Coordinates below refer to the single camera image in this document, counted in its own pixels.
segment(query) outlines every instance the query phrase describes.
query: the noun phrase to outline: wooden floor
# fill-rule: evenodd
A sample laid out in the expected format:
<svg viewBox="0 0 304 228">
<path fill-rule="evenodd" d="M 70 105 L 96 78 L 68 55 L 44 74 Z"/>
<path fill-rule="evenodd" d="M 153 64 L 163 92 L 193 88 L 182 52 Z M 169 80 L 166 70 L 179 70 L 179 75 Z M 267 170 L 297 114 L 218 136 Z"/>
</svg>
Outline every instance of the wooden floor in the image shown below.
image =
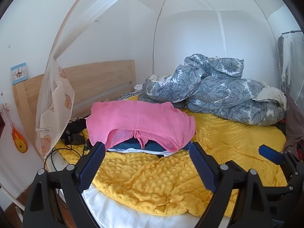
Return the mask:
<svg viewBox="0 0 304 228">
<path fill-rule="evenodd" d="M 27 196 L 29 194 L 29 190 L 30 188 L 28 188 L 27 190 L 25 190 L 17 199 L 18 201 L 20 201 L 23 205 L 25 205 L 26 200 L 27 200 Z M 63 200 L 61 200 L 61 198 L 58 196 L 58 202 L 60 203 L 60 210 L 61 213 L 66 221 L 66 225 L 68 228 L 76 228 L 72 217 L 70 215 L 70 212 L 67 210 L 67 206 L 64 203 Z M 7 217 L 7 219 L 10 221 L 10 223 L 15 227 L 15 228 L 22 228 L 22 223 L 19 219 L 19 216 L 17 215 L 17 212 L 15 210 L 15 204 L 11 204 L 5 211 L 5 215 Z"/>
</svg>

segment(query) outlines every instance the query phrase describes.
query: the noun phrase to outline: ribbed blue pad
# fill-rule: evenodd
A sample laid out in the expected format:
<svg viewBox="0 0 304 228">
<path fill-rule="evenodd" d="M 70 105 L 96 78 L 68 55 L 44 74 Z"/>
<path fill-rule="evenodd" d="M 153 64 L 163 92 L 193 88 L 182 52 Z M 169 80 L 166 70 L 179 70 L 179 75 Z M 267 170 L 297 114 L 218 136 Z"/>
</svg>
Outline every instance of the ribbed blue pad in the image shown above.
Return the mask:
<svg viewBox="0 0 304 228">
<path fill-rule="evenodd" d="M 105 146 L 101 143 L 79 175 L 78 191 L 80 193 L 90 187 L 104 157 Z"/>
<path fill-rule="evenodd" d="M 216 186 L 214 181 L 214 174 L 201 155 L 200 151 L 193 143 L 189 147 L 189 155 L 201 180 L 203 181 L 205 188 L 210 190 L 212 193 L 215 193 Z"/>
<path fill-rule="evenodd" d="M 284 164 L 283 154 L 271 149 L 268 146 L 262 145 L 259 147 L 259 154 L 277 165 Z"/>
</svg>

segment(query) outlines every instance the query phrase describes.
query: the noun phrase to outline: pink garment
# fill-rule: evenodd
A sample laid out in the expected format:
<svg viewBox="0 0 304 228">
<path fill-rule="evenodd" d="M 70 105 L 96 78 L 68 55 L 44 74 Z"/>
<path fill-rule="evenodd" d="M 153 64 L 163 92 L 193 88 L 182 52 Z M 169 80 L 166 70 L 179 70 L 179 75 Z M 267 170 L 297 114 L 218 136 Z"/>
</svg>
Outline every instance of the pink garment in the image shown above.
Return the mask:
<svg viewBox="0 0 304 228">
<path fill-rule="evenodd" d="M 93 104 L 91 112 L 87 118 L 91 144 L 100 141 L 106 150 L 134 137 L 142 148 L 150 139 L 169 152 L 177 152 L 195 134 L 194 117 L 175 109 L 169 102 L 97 102 Z"/>
</svg>

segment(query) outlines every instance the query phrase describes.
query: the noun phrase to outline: net tent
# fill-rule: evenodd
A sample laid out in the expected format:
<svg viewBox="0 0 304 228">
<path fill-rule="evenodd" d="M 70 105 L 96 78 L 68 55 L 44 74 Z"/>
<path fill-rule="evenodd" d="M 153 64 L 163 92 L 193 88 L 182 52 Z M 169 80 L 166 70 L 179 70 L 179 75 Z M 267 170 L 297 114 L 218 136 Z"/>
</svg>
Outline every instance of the net tent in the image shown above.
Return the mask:
<svg viewBox="0 0 304 228">
<path fill-rule="evenodd" d="M 283 5 L 282 0 L 76 0 L 56 36 L 40 88 L 36 113 L 38 151 L 42 156 L 51 151 L 68 124 L 74 106 L 74 91 L 58 59 L 64 61 L 65 52 L 72 48 L 73 42 L 95 20 L 104 22 L 109 15 L 107 10 L 112 7 L 129 7 L 126 16 L 133 37 L 130 51 L 138 66 L 136 75 L 145 73 L 137 78 L 138 84 L 142 84 L 150 74 L 171 74 L 185 56 L 202 52 L 203 46 L 210 56 L 217 57 L 242 58 L 244 53 L 240 51 L 246 52 L 248 64 L 260 64 L 257 72 L 261 68 L 265 70 L 258 81 L 265 80 L 269 73 L 278 72 L 274 67 L 277 38 L 268 19 Z M 244 25 L 251 28 L 247 35 L 242 31 Z M 254 34 L 262 39 L 254 43 L 260 43 L 260 48 L 267 52 L 258 56 L 263 59 L 261 63 L 251 49 Z M 210 38 L 213 43 L 208 46 Z M 243 48 L 236 47 L 240 42 Z M 268 84 L 278 86 L 279 82 Z"/>
</svg>

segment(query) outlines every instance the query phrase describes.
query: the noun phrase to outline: blue gripper pad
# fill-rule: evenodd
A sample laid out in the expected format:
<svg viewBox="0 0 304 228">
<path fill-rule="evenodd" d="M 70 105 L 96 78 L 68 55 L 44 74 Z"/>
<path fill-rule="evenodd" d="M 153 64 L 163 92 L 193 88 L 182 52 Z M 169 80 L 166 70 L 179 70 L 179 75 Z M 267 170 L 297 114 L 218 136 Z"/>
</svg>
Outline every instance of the blue gripper pad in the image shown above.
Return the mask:
<svg viewBox="0 0 304 228">
<path fill-rule="evenodd" d="M 191 143 L 189 147 L 189 155 L 190 158 L 205 186 L 206 189 L 210 190 L 212 193 L 215 193 L 216 186 L 215 186 L 215 175 L 213 174 L 212 170 L 210 169 L 208 163 L 204 159 L 204 154 L 207 154 L 203 151 L 201 146 L 197 143 L 196 146 L 194 143 Z"/>
<path fill-rule="evenodd" d="M 90 152 L 82 156 L 84 158 L 83 162 L 85 164 L 83 166 L 83 170 L 78 175 L 79 185 L 78 191 L 82 193 L 84 190 L 88 189 L 105 157 L 105 146 L 101 142 L 97 142 L 90 150 Z"/>
<path fill-rule="evenodd" d="M 284 164 L 284 157 L 283 154 L 273 150 L 272 148 L 262 145 L 259 147 L 259 154 L 264 158 L 270 160 L 272 163 L 276 165 Z"/>
</svg>

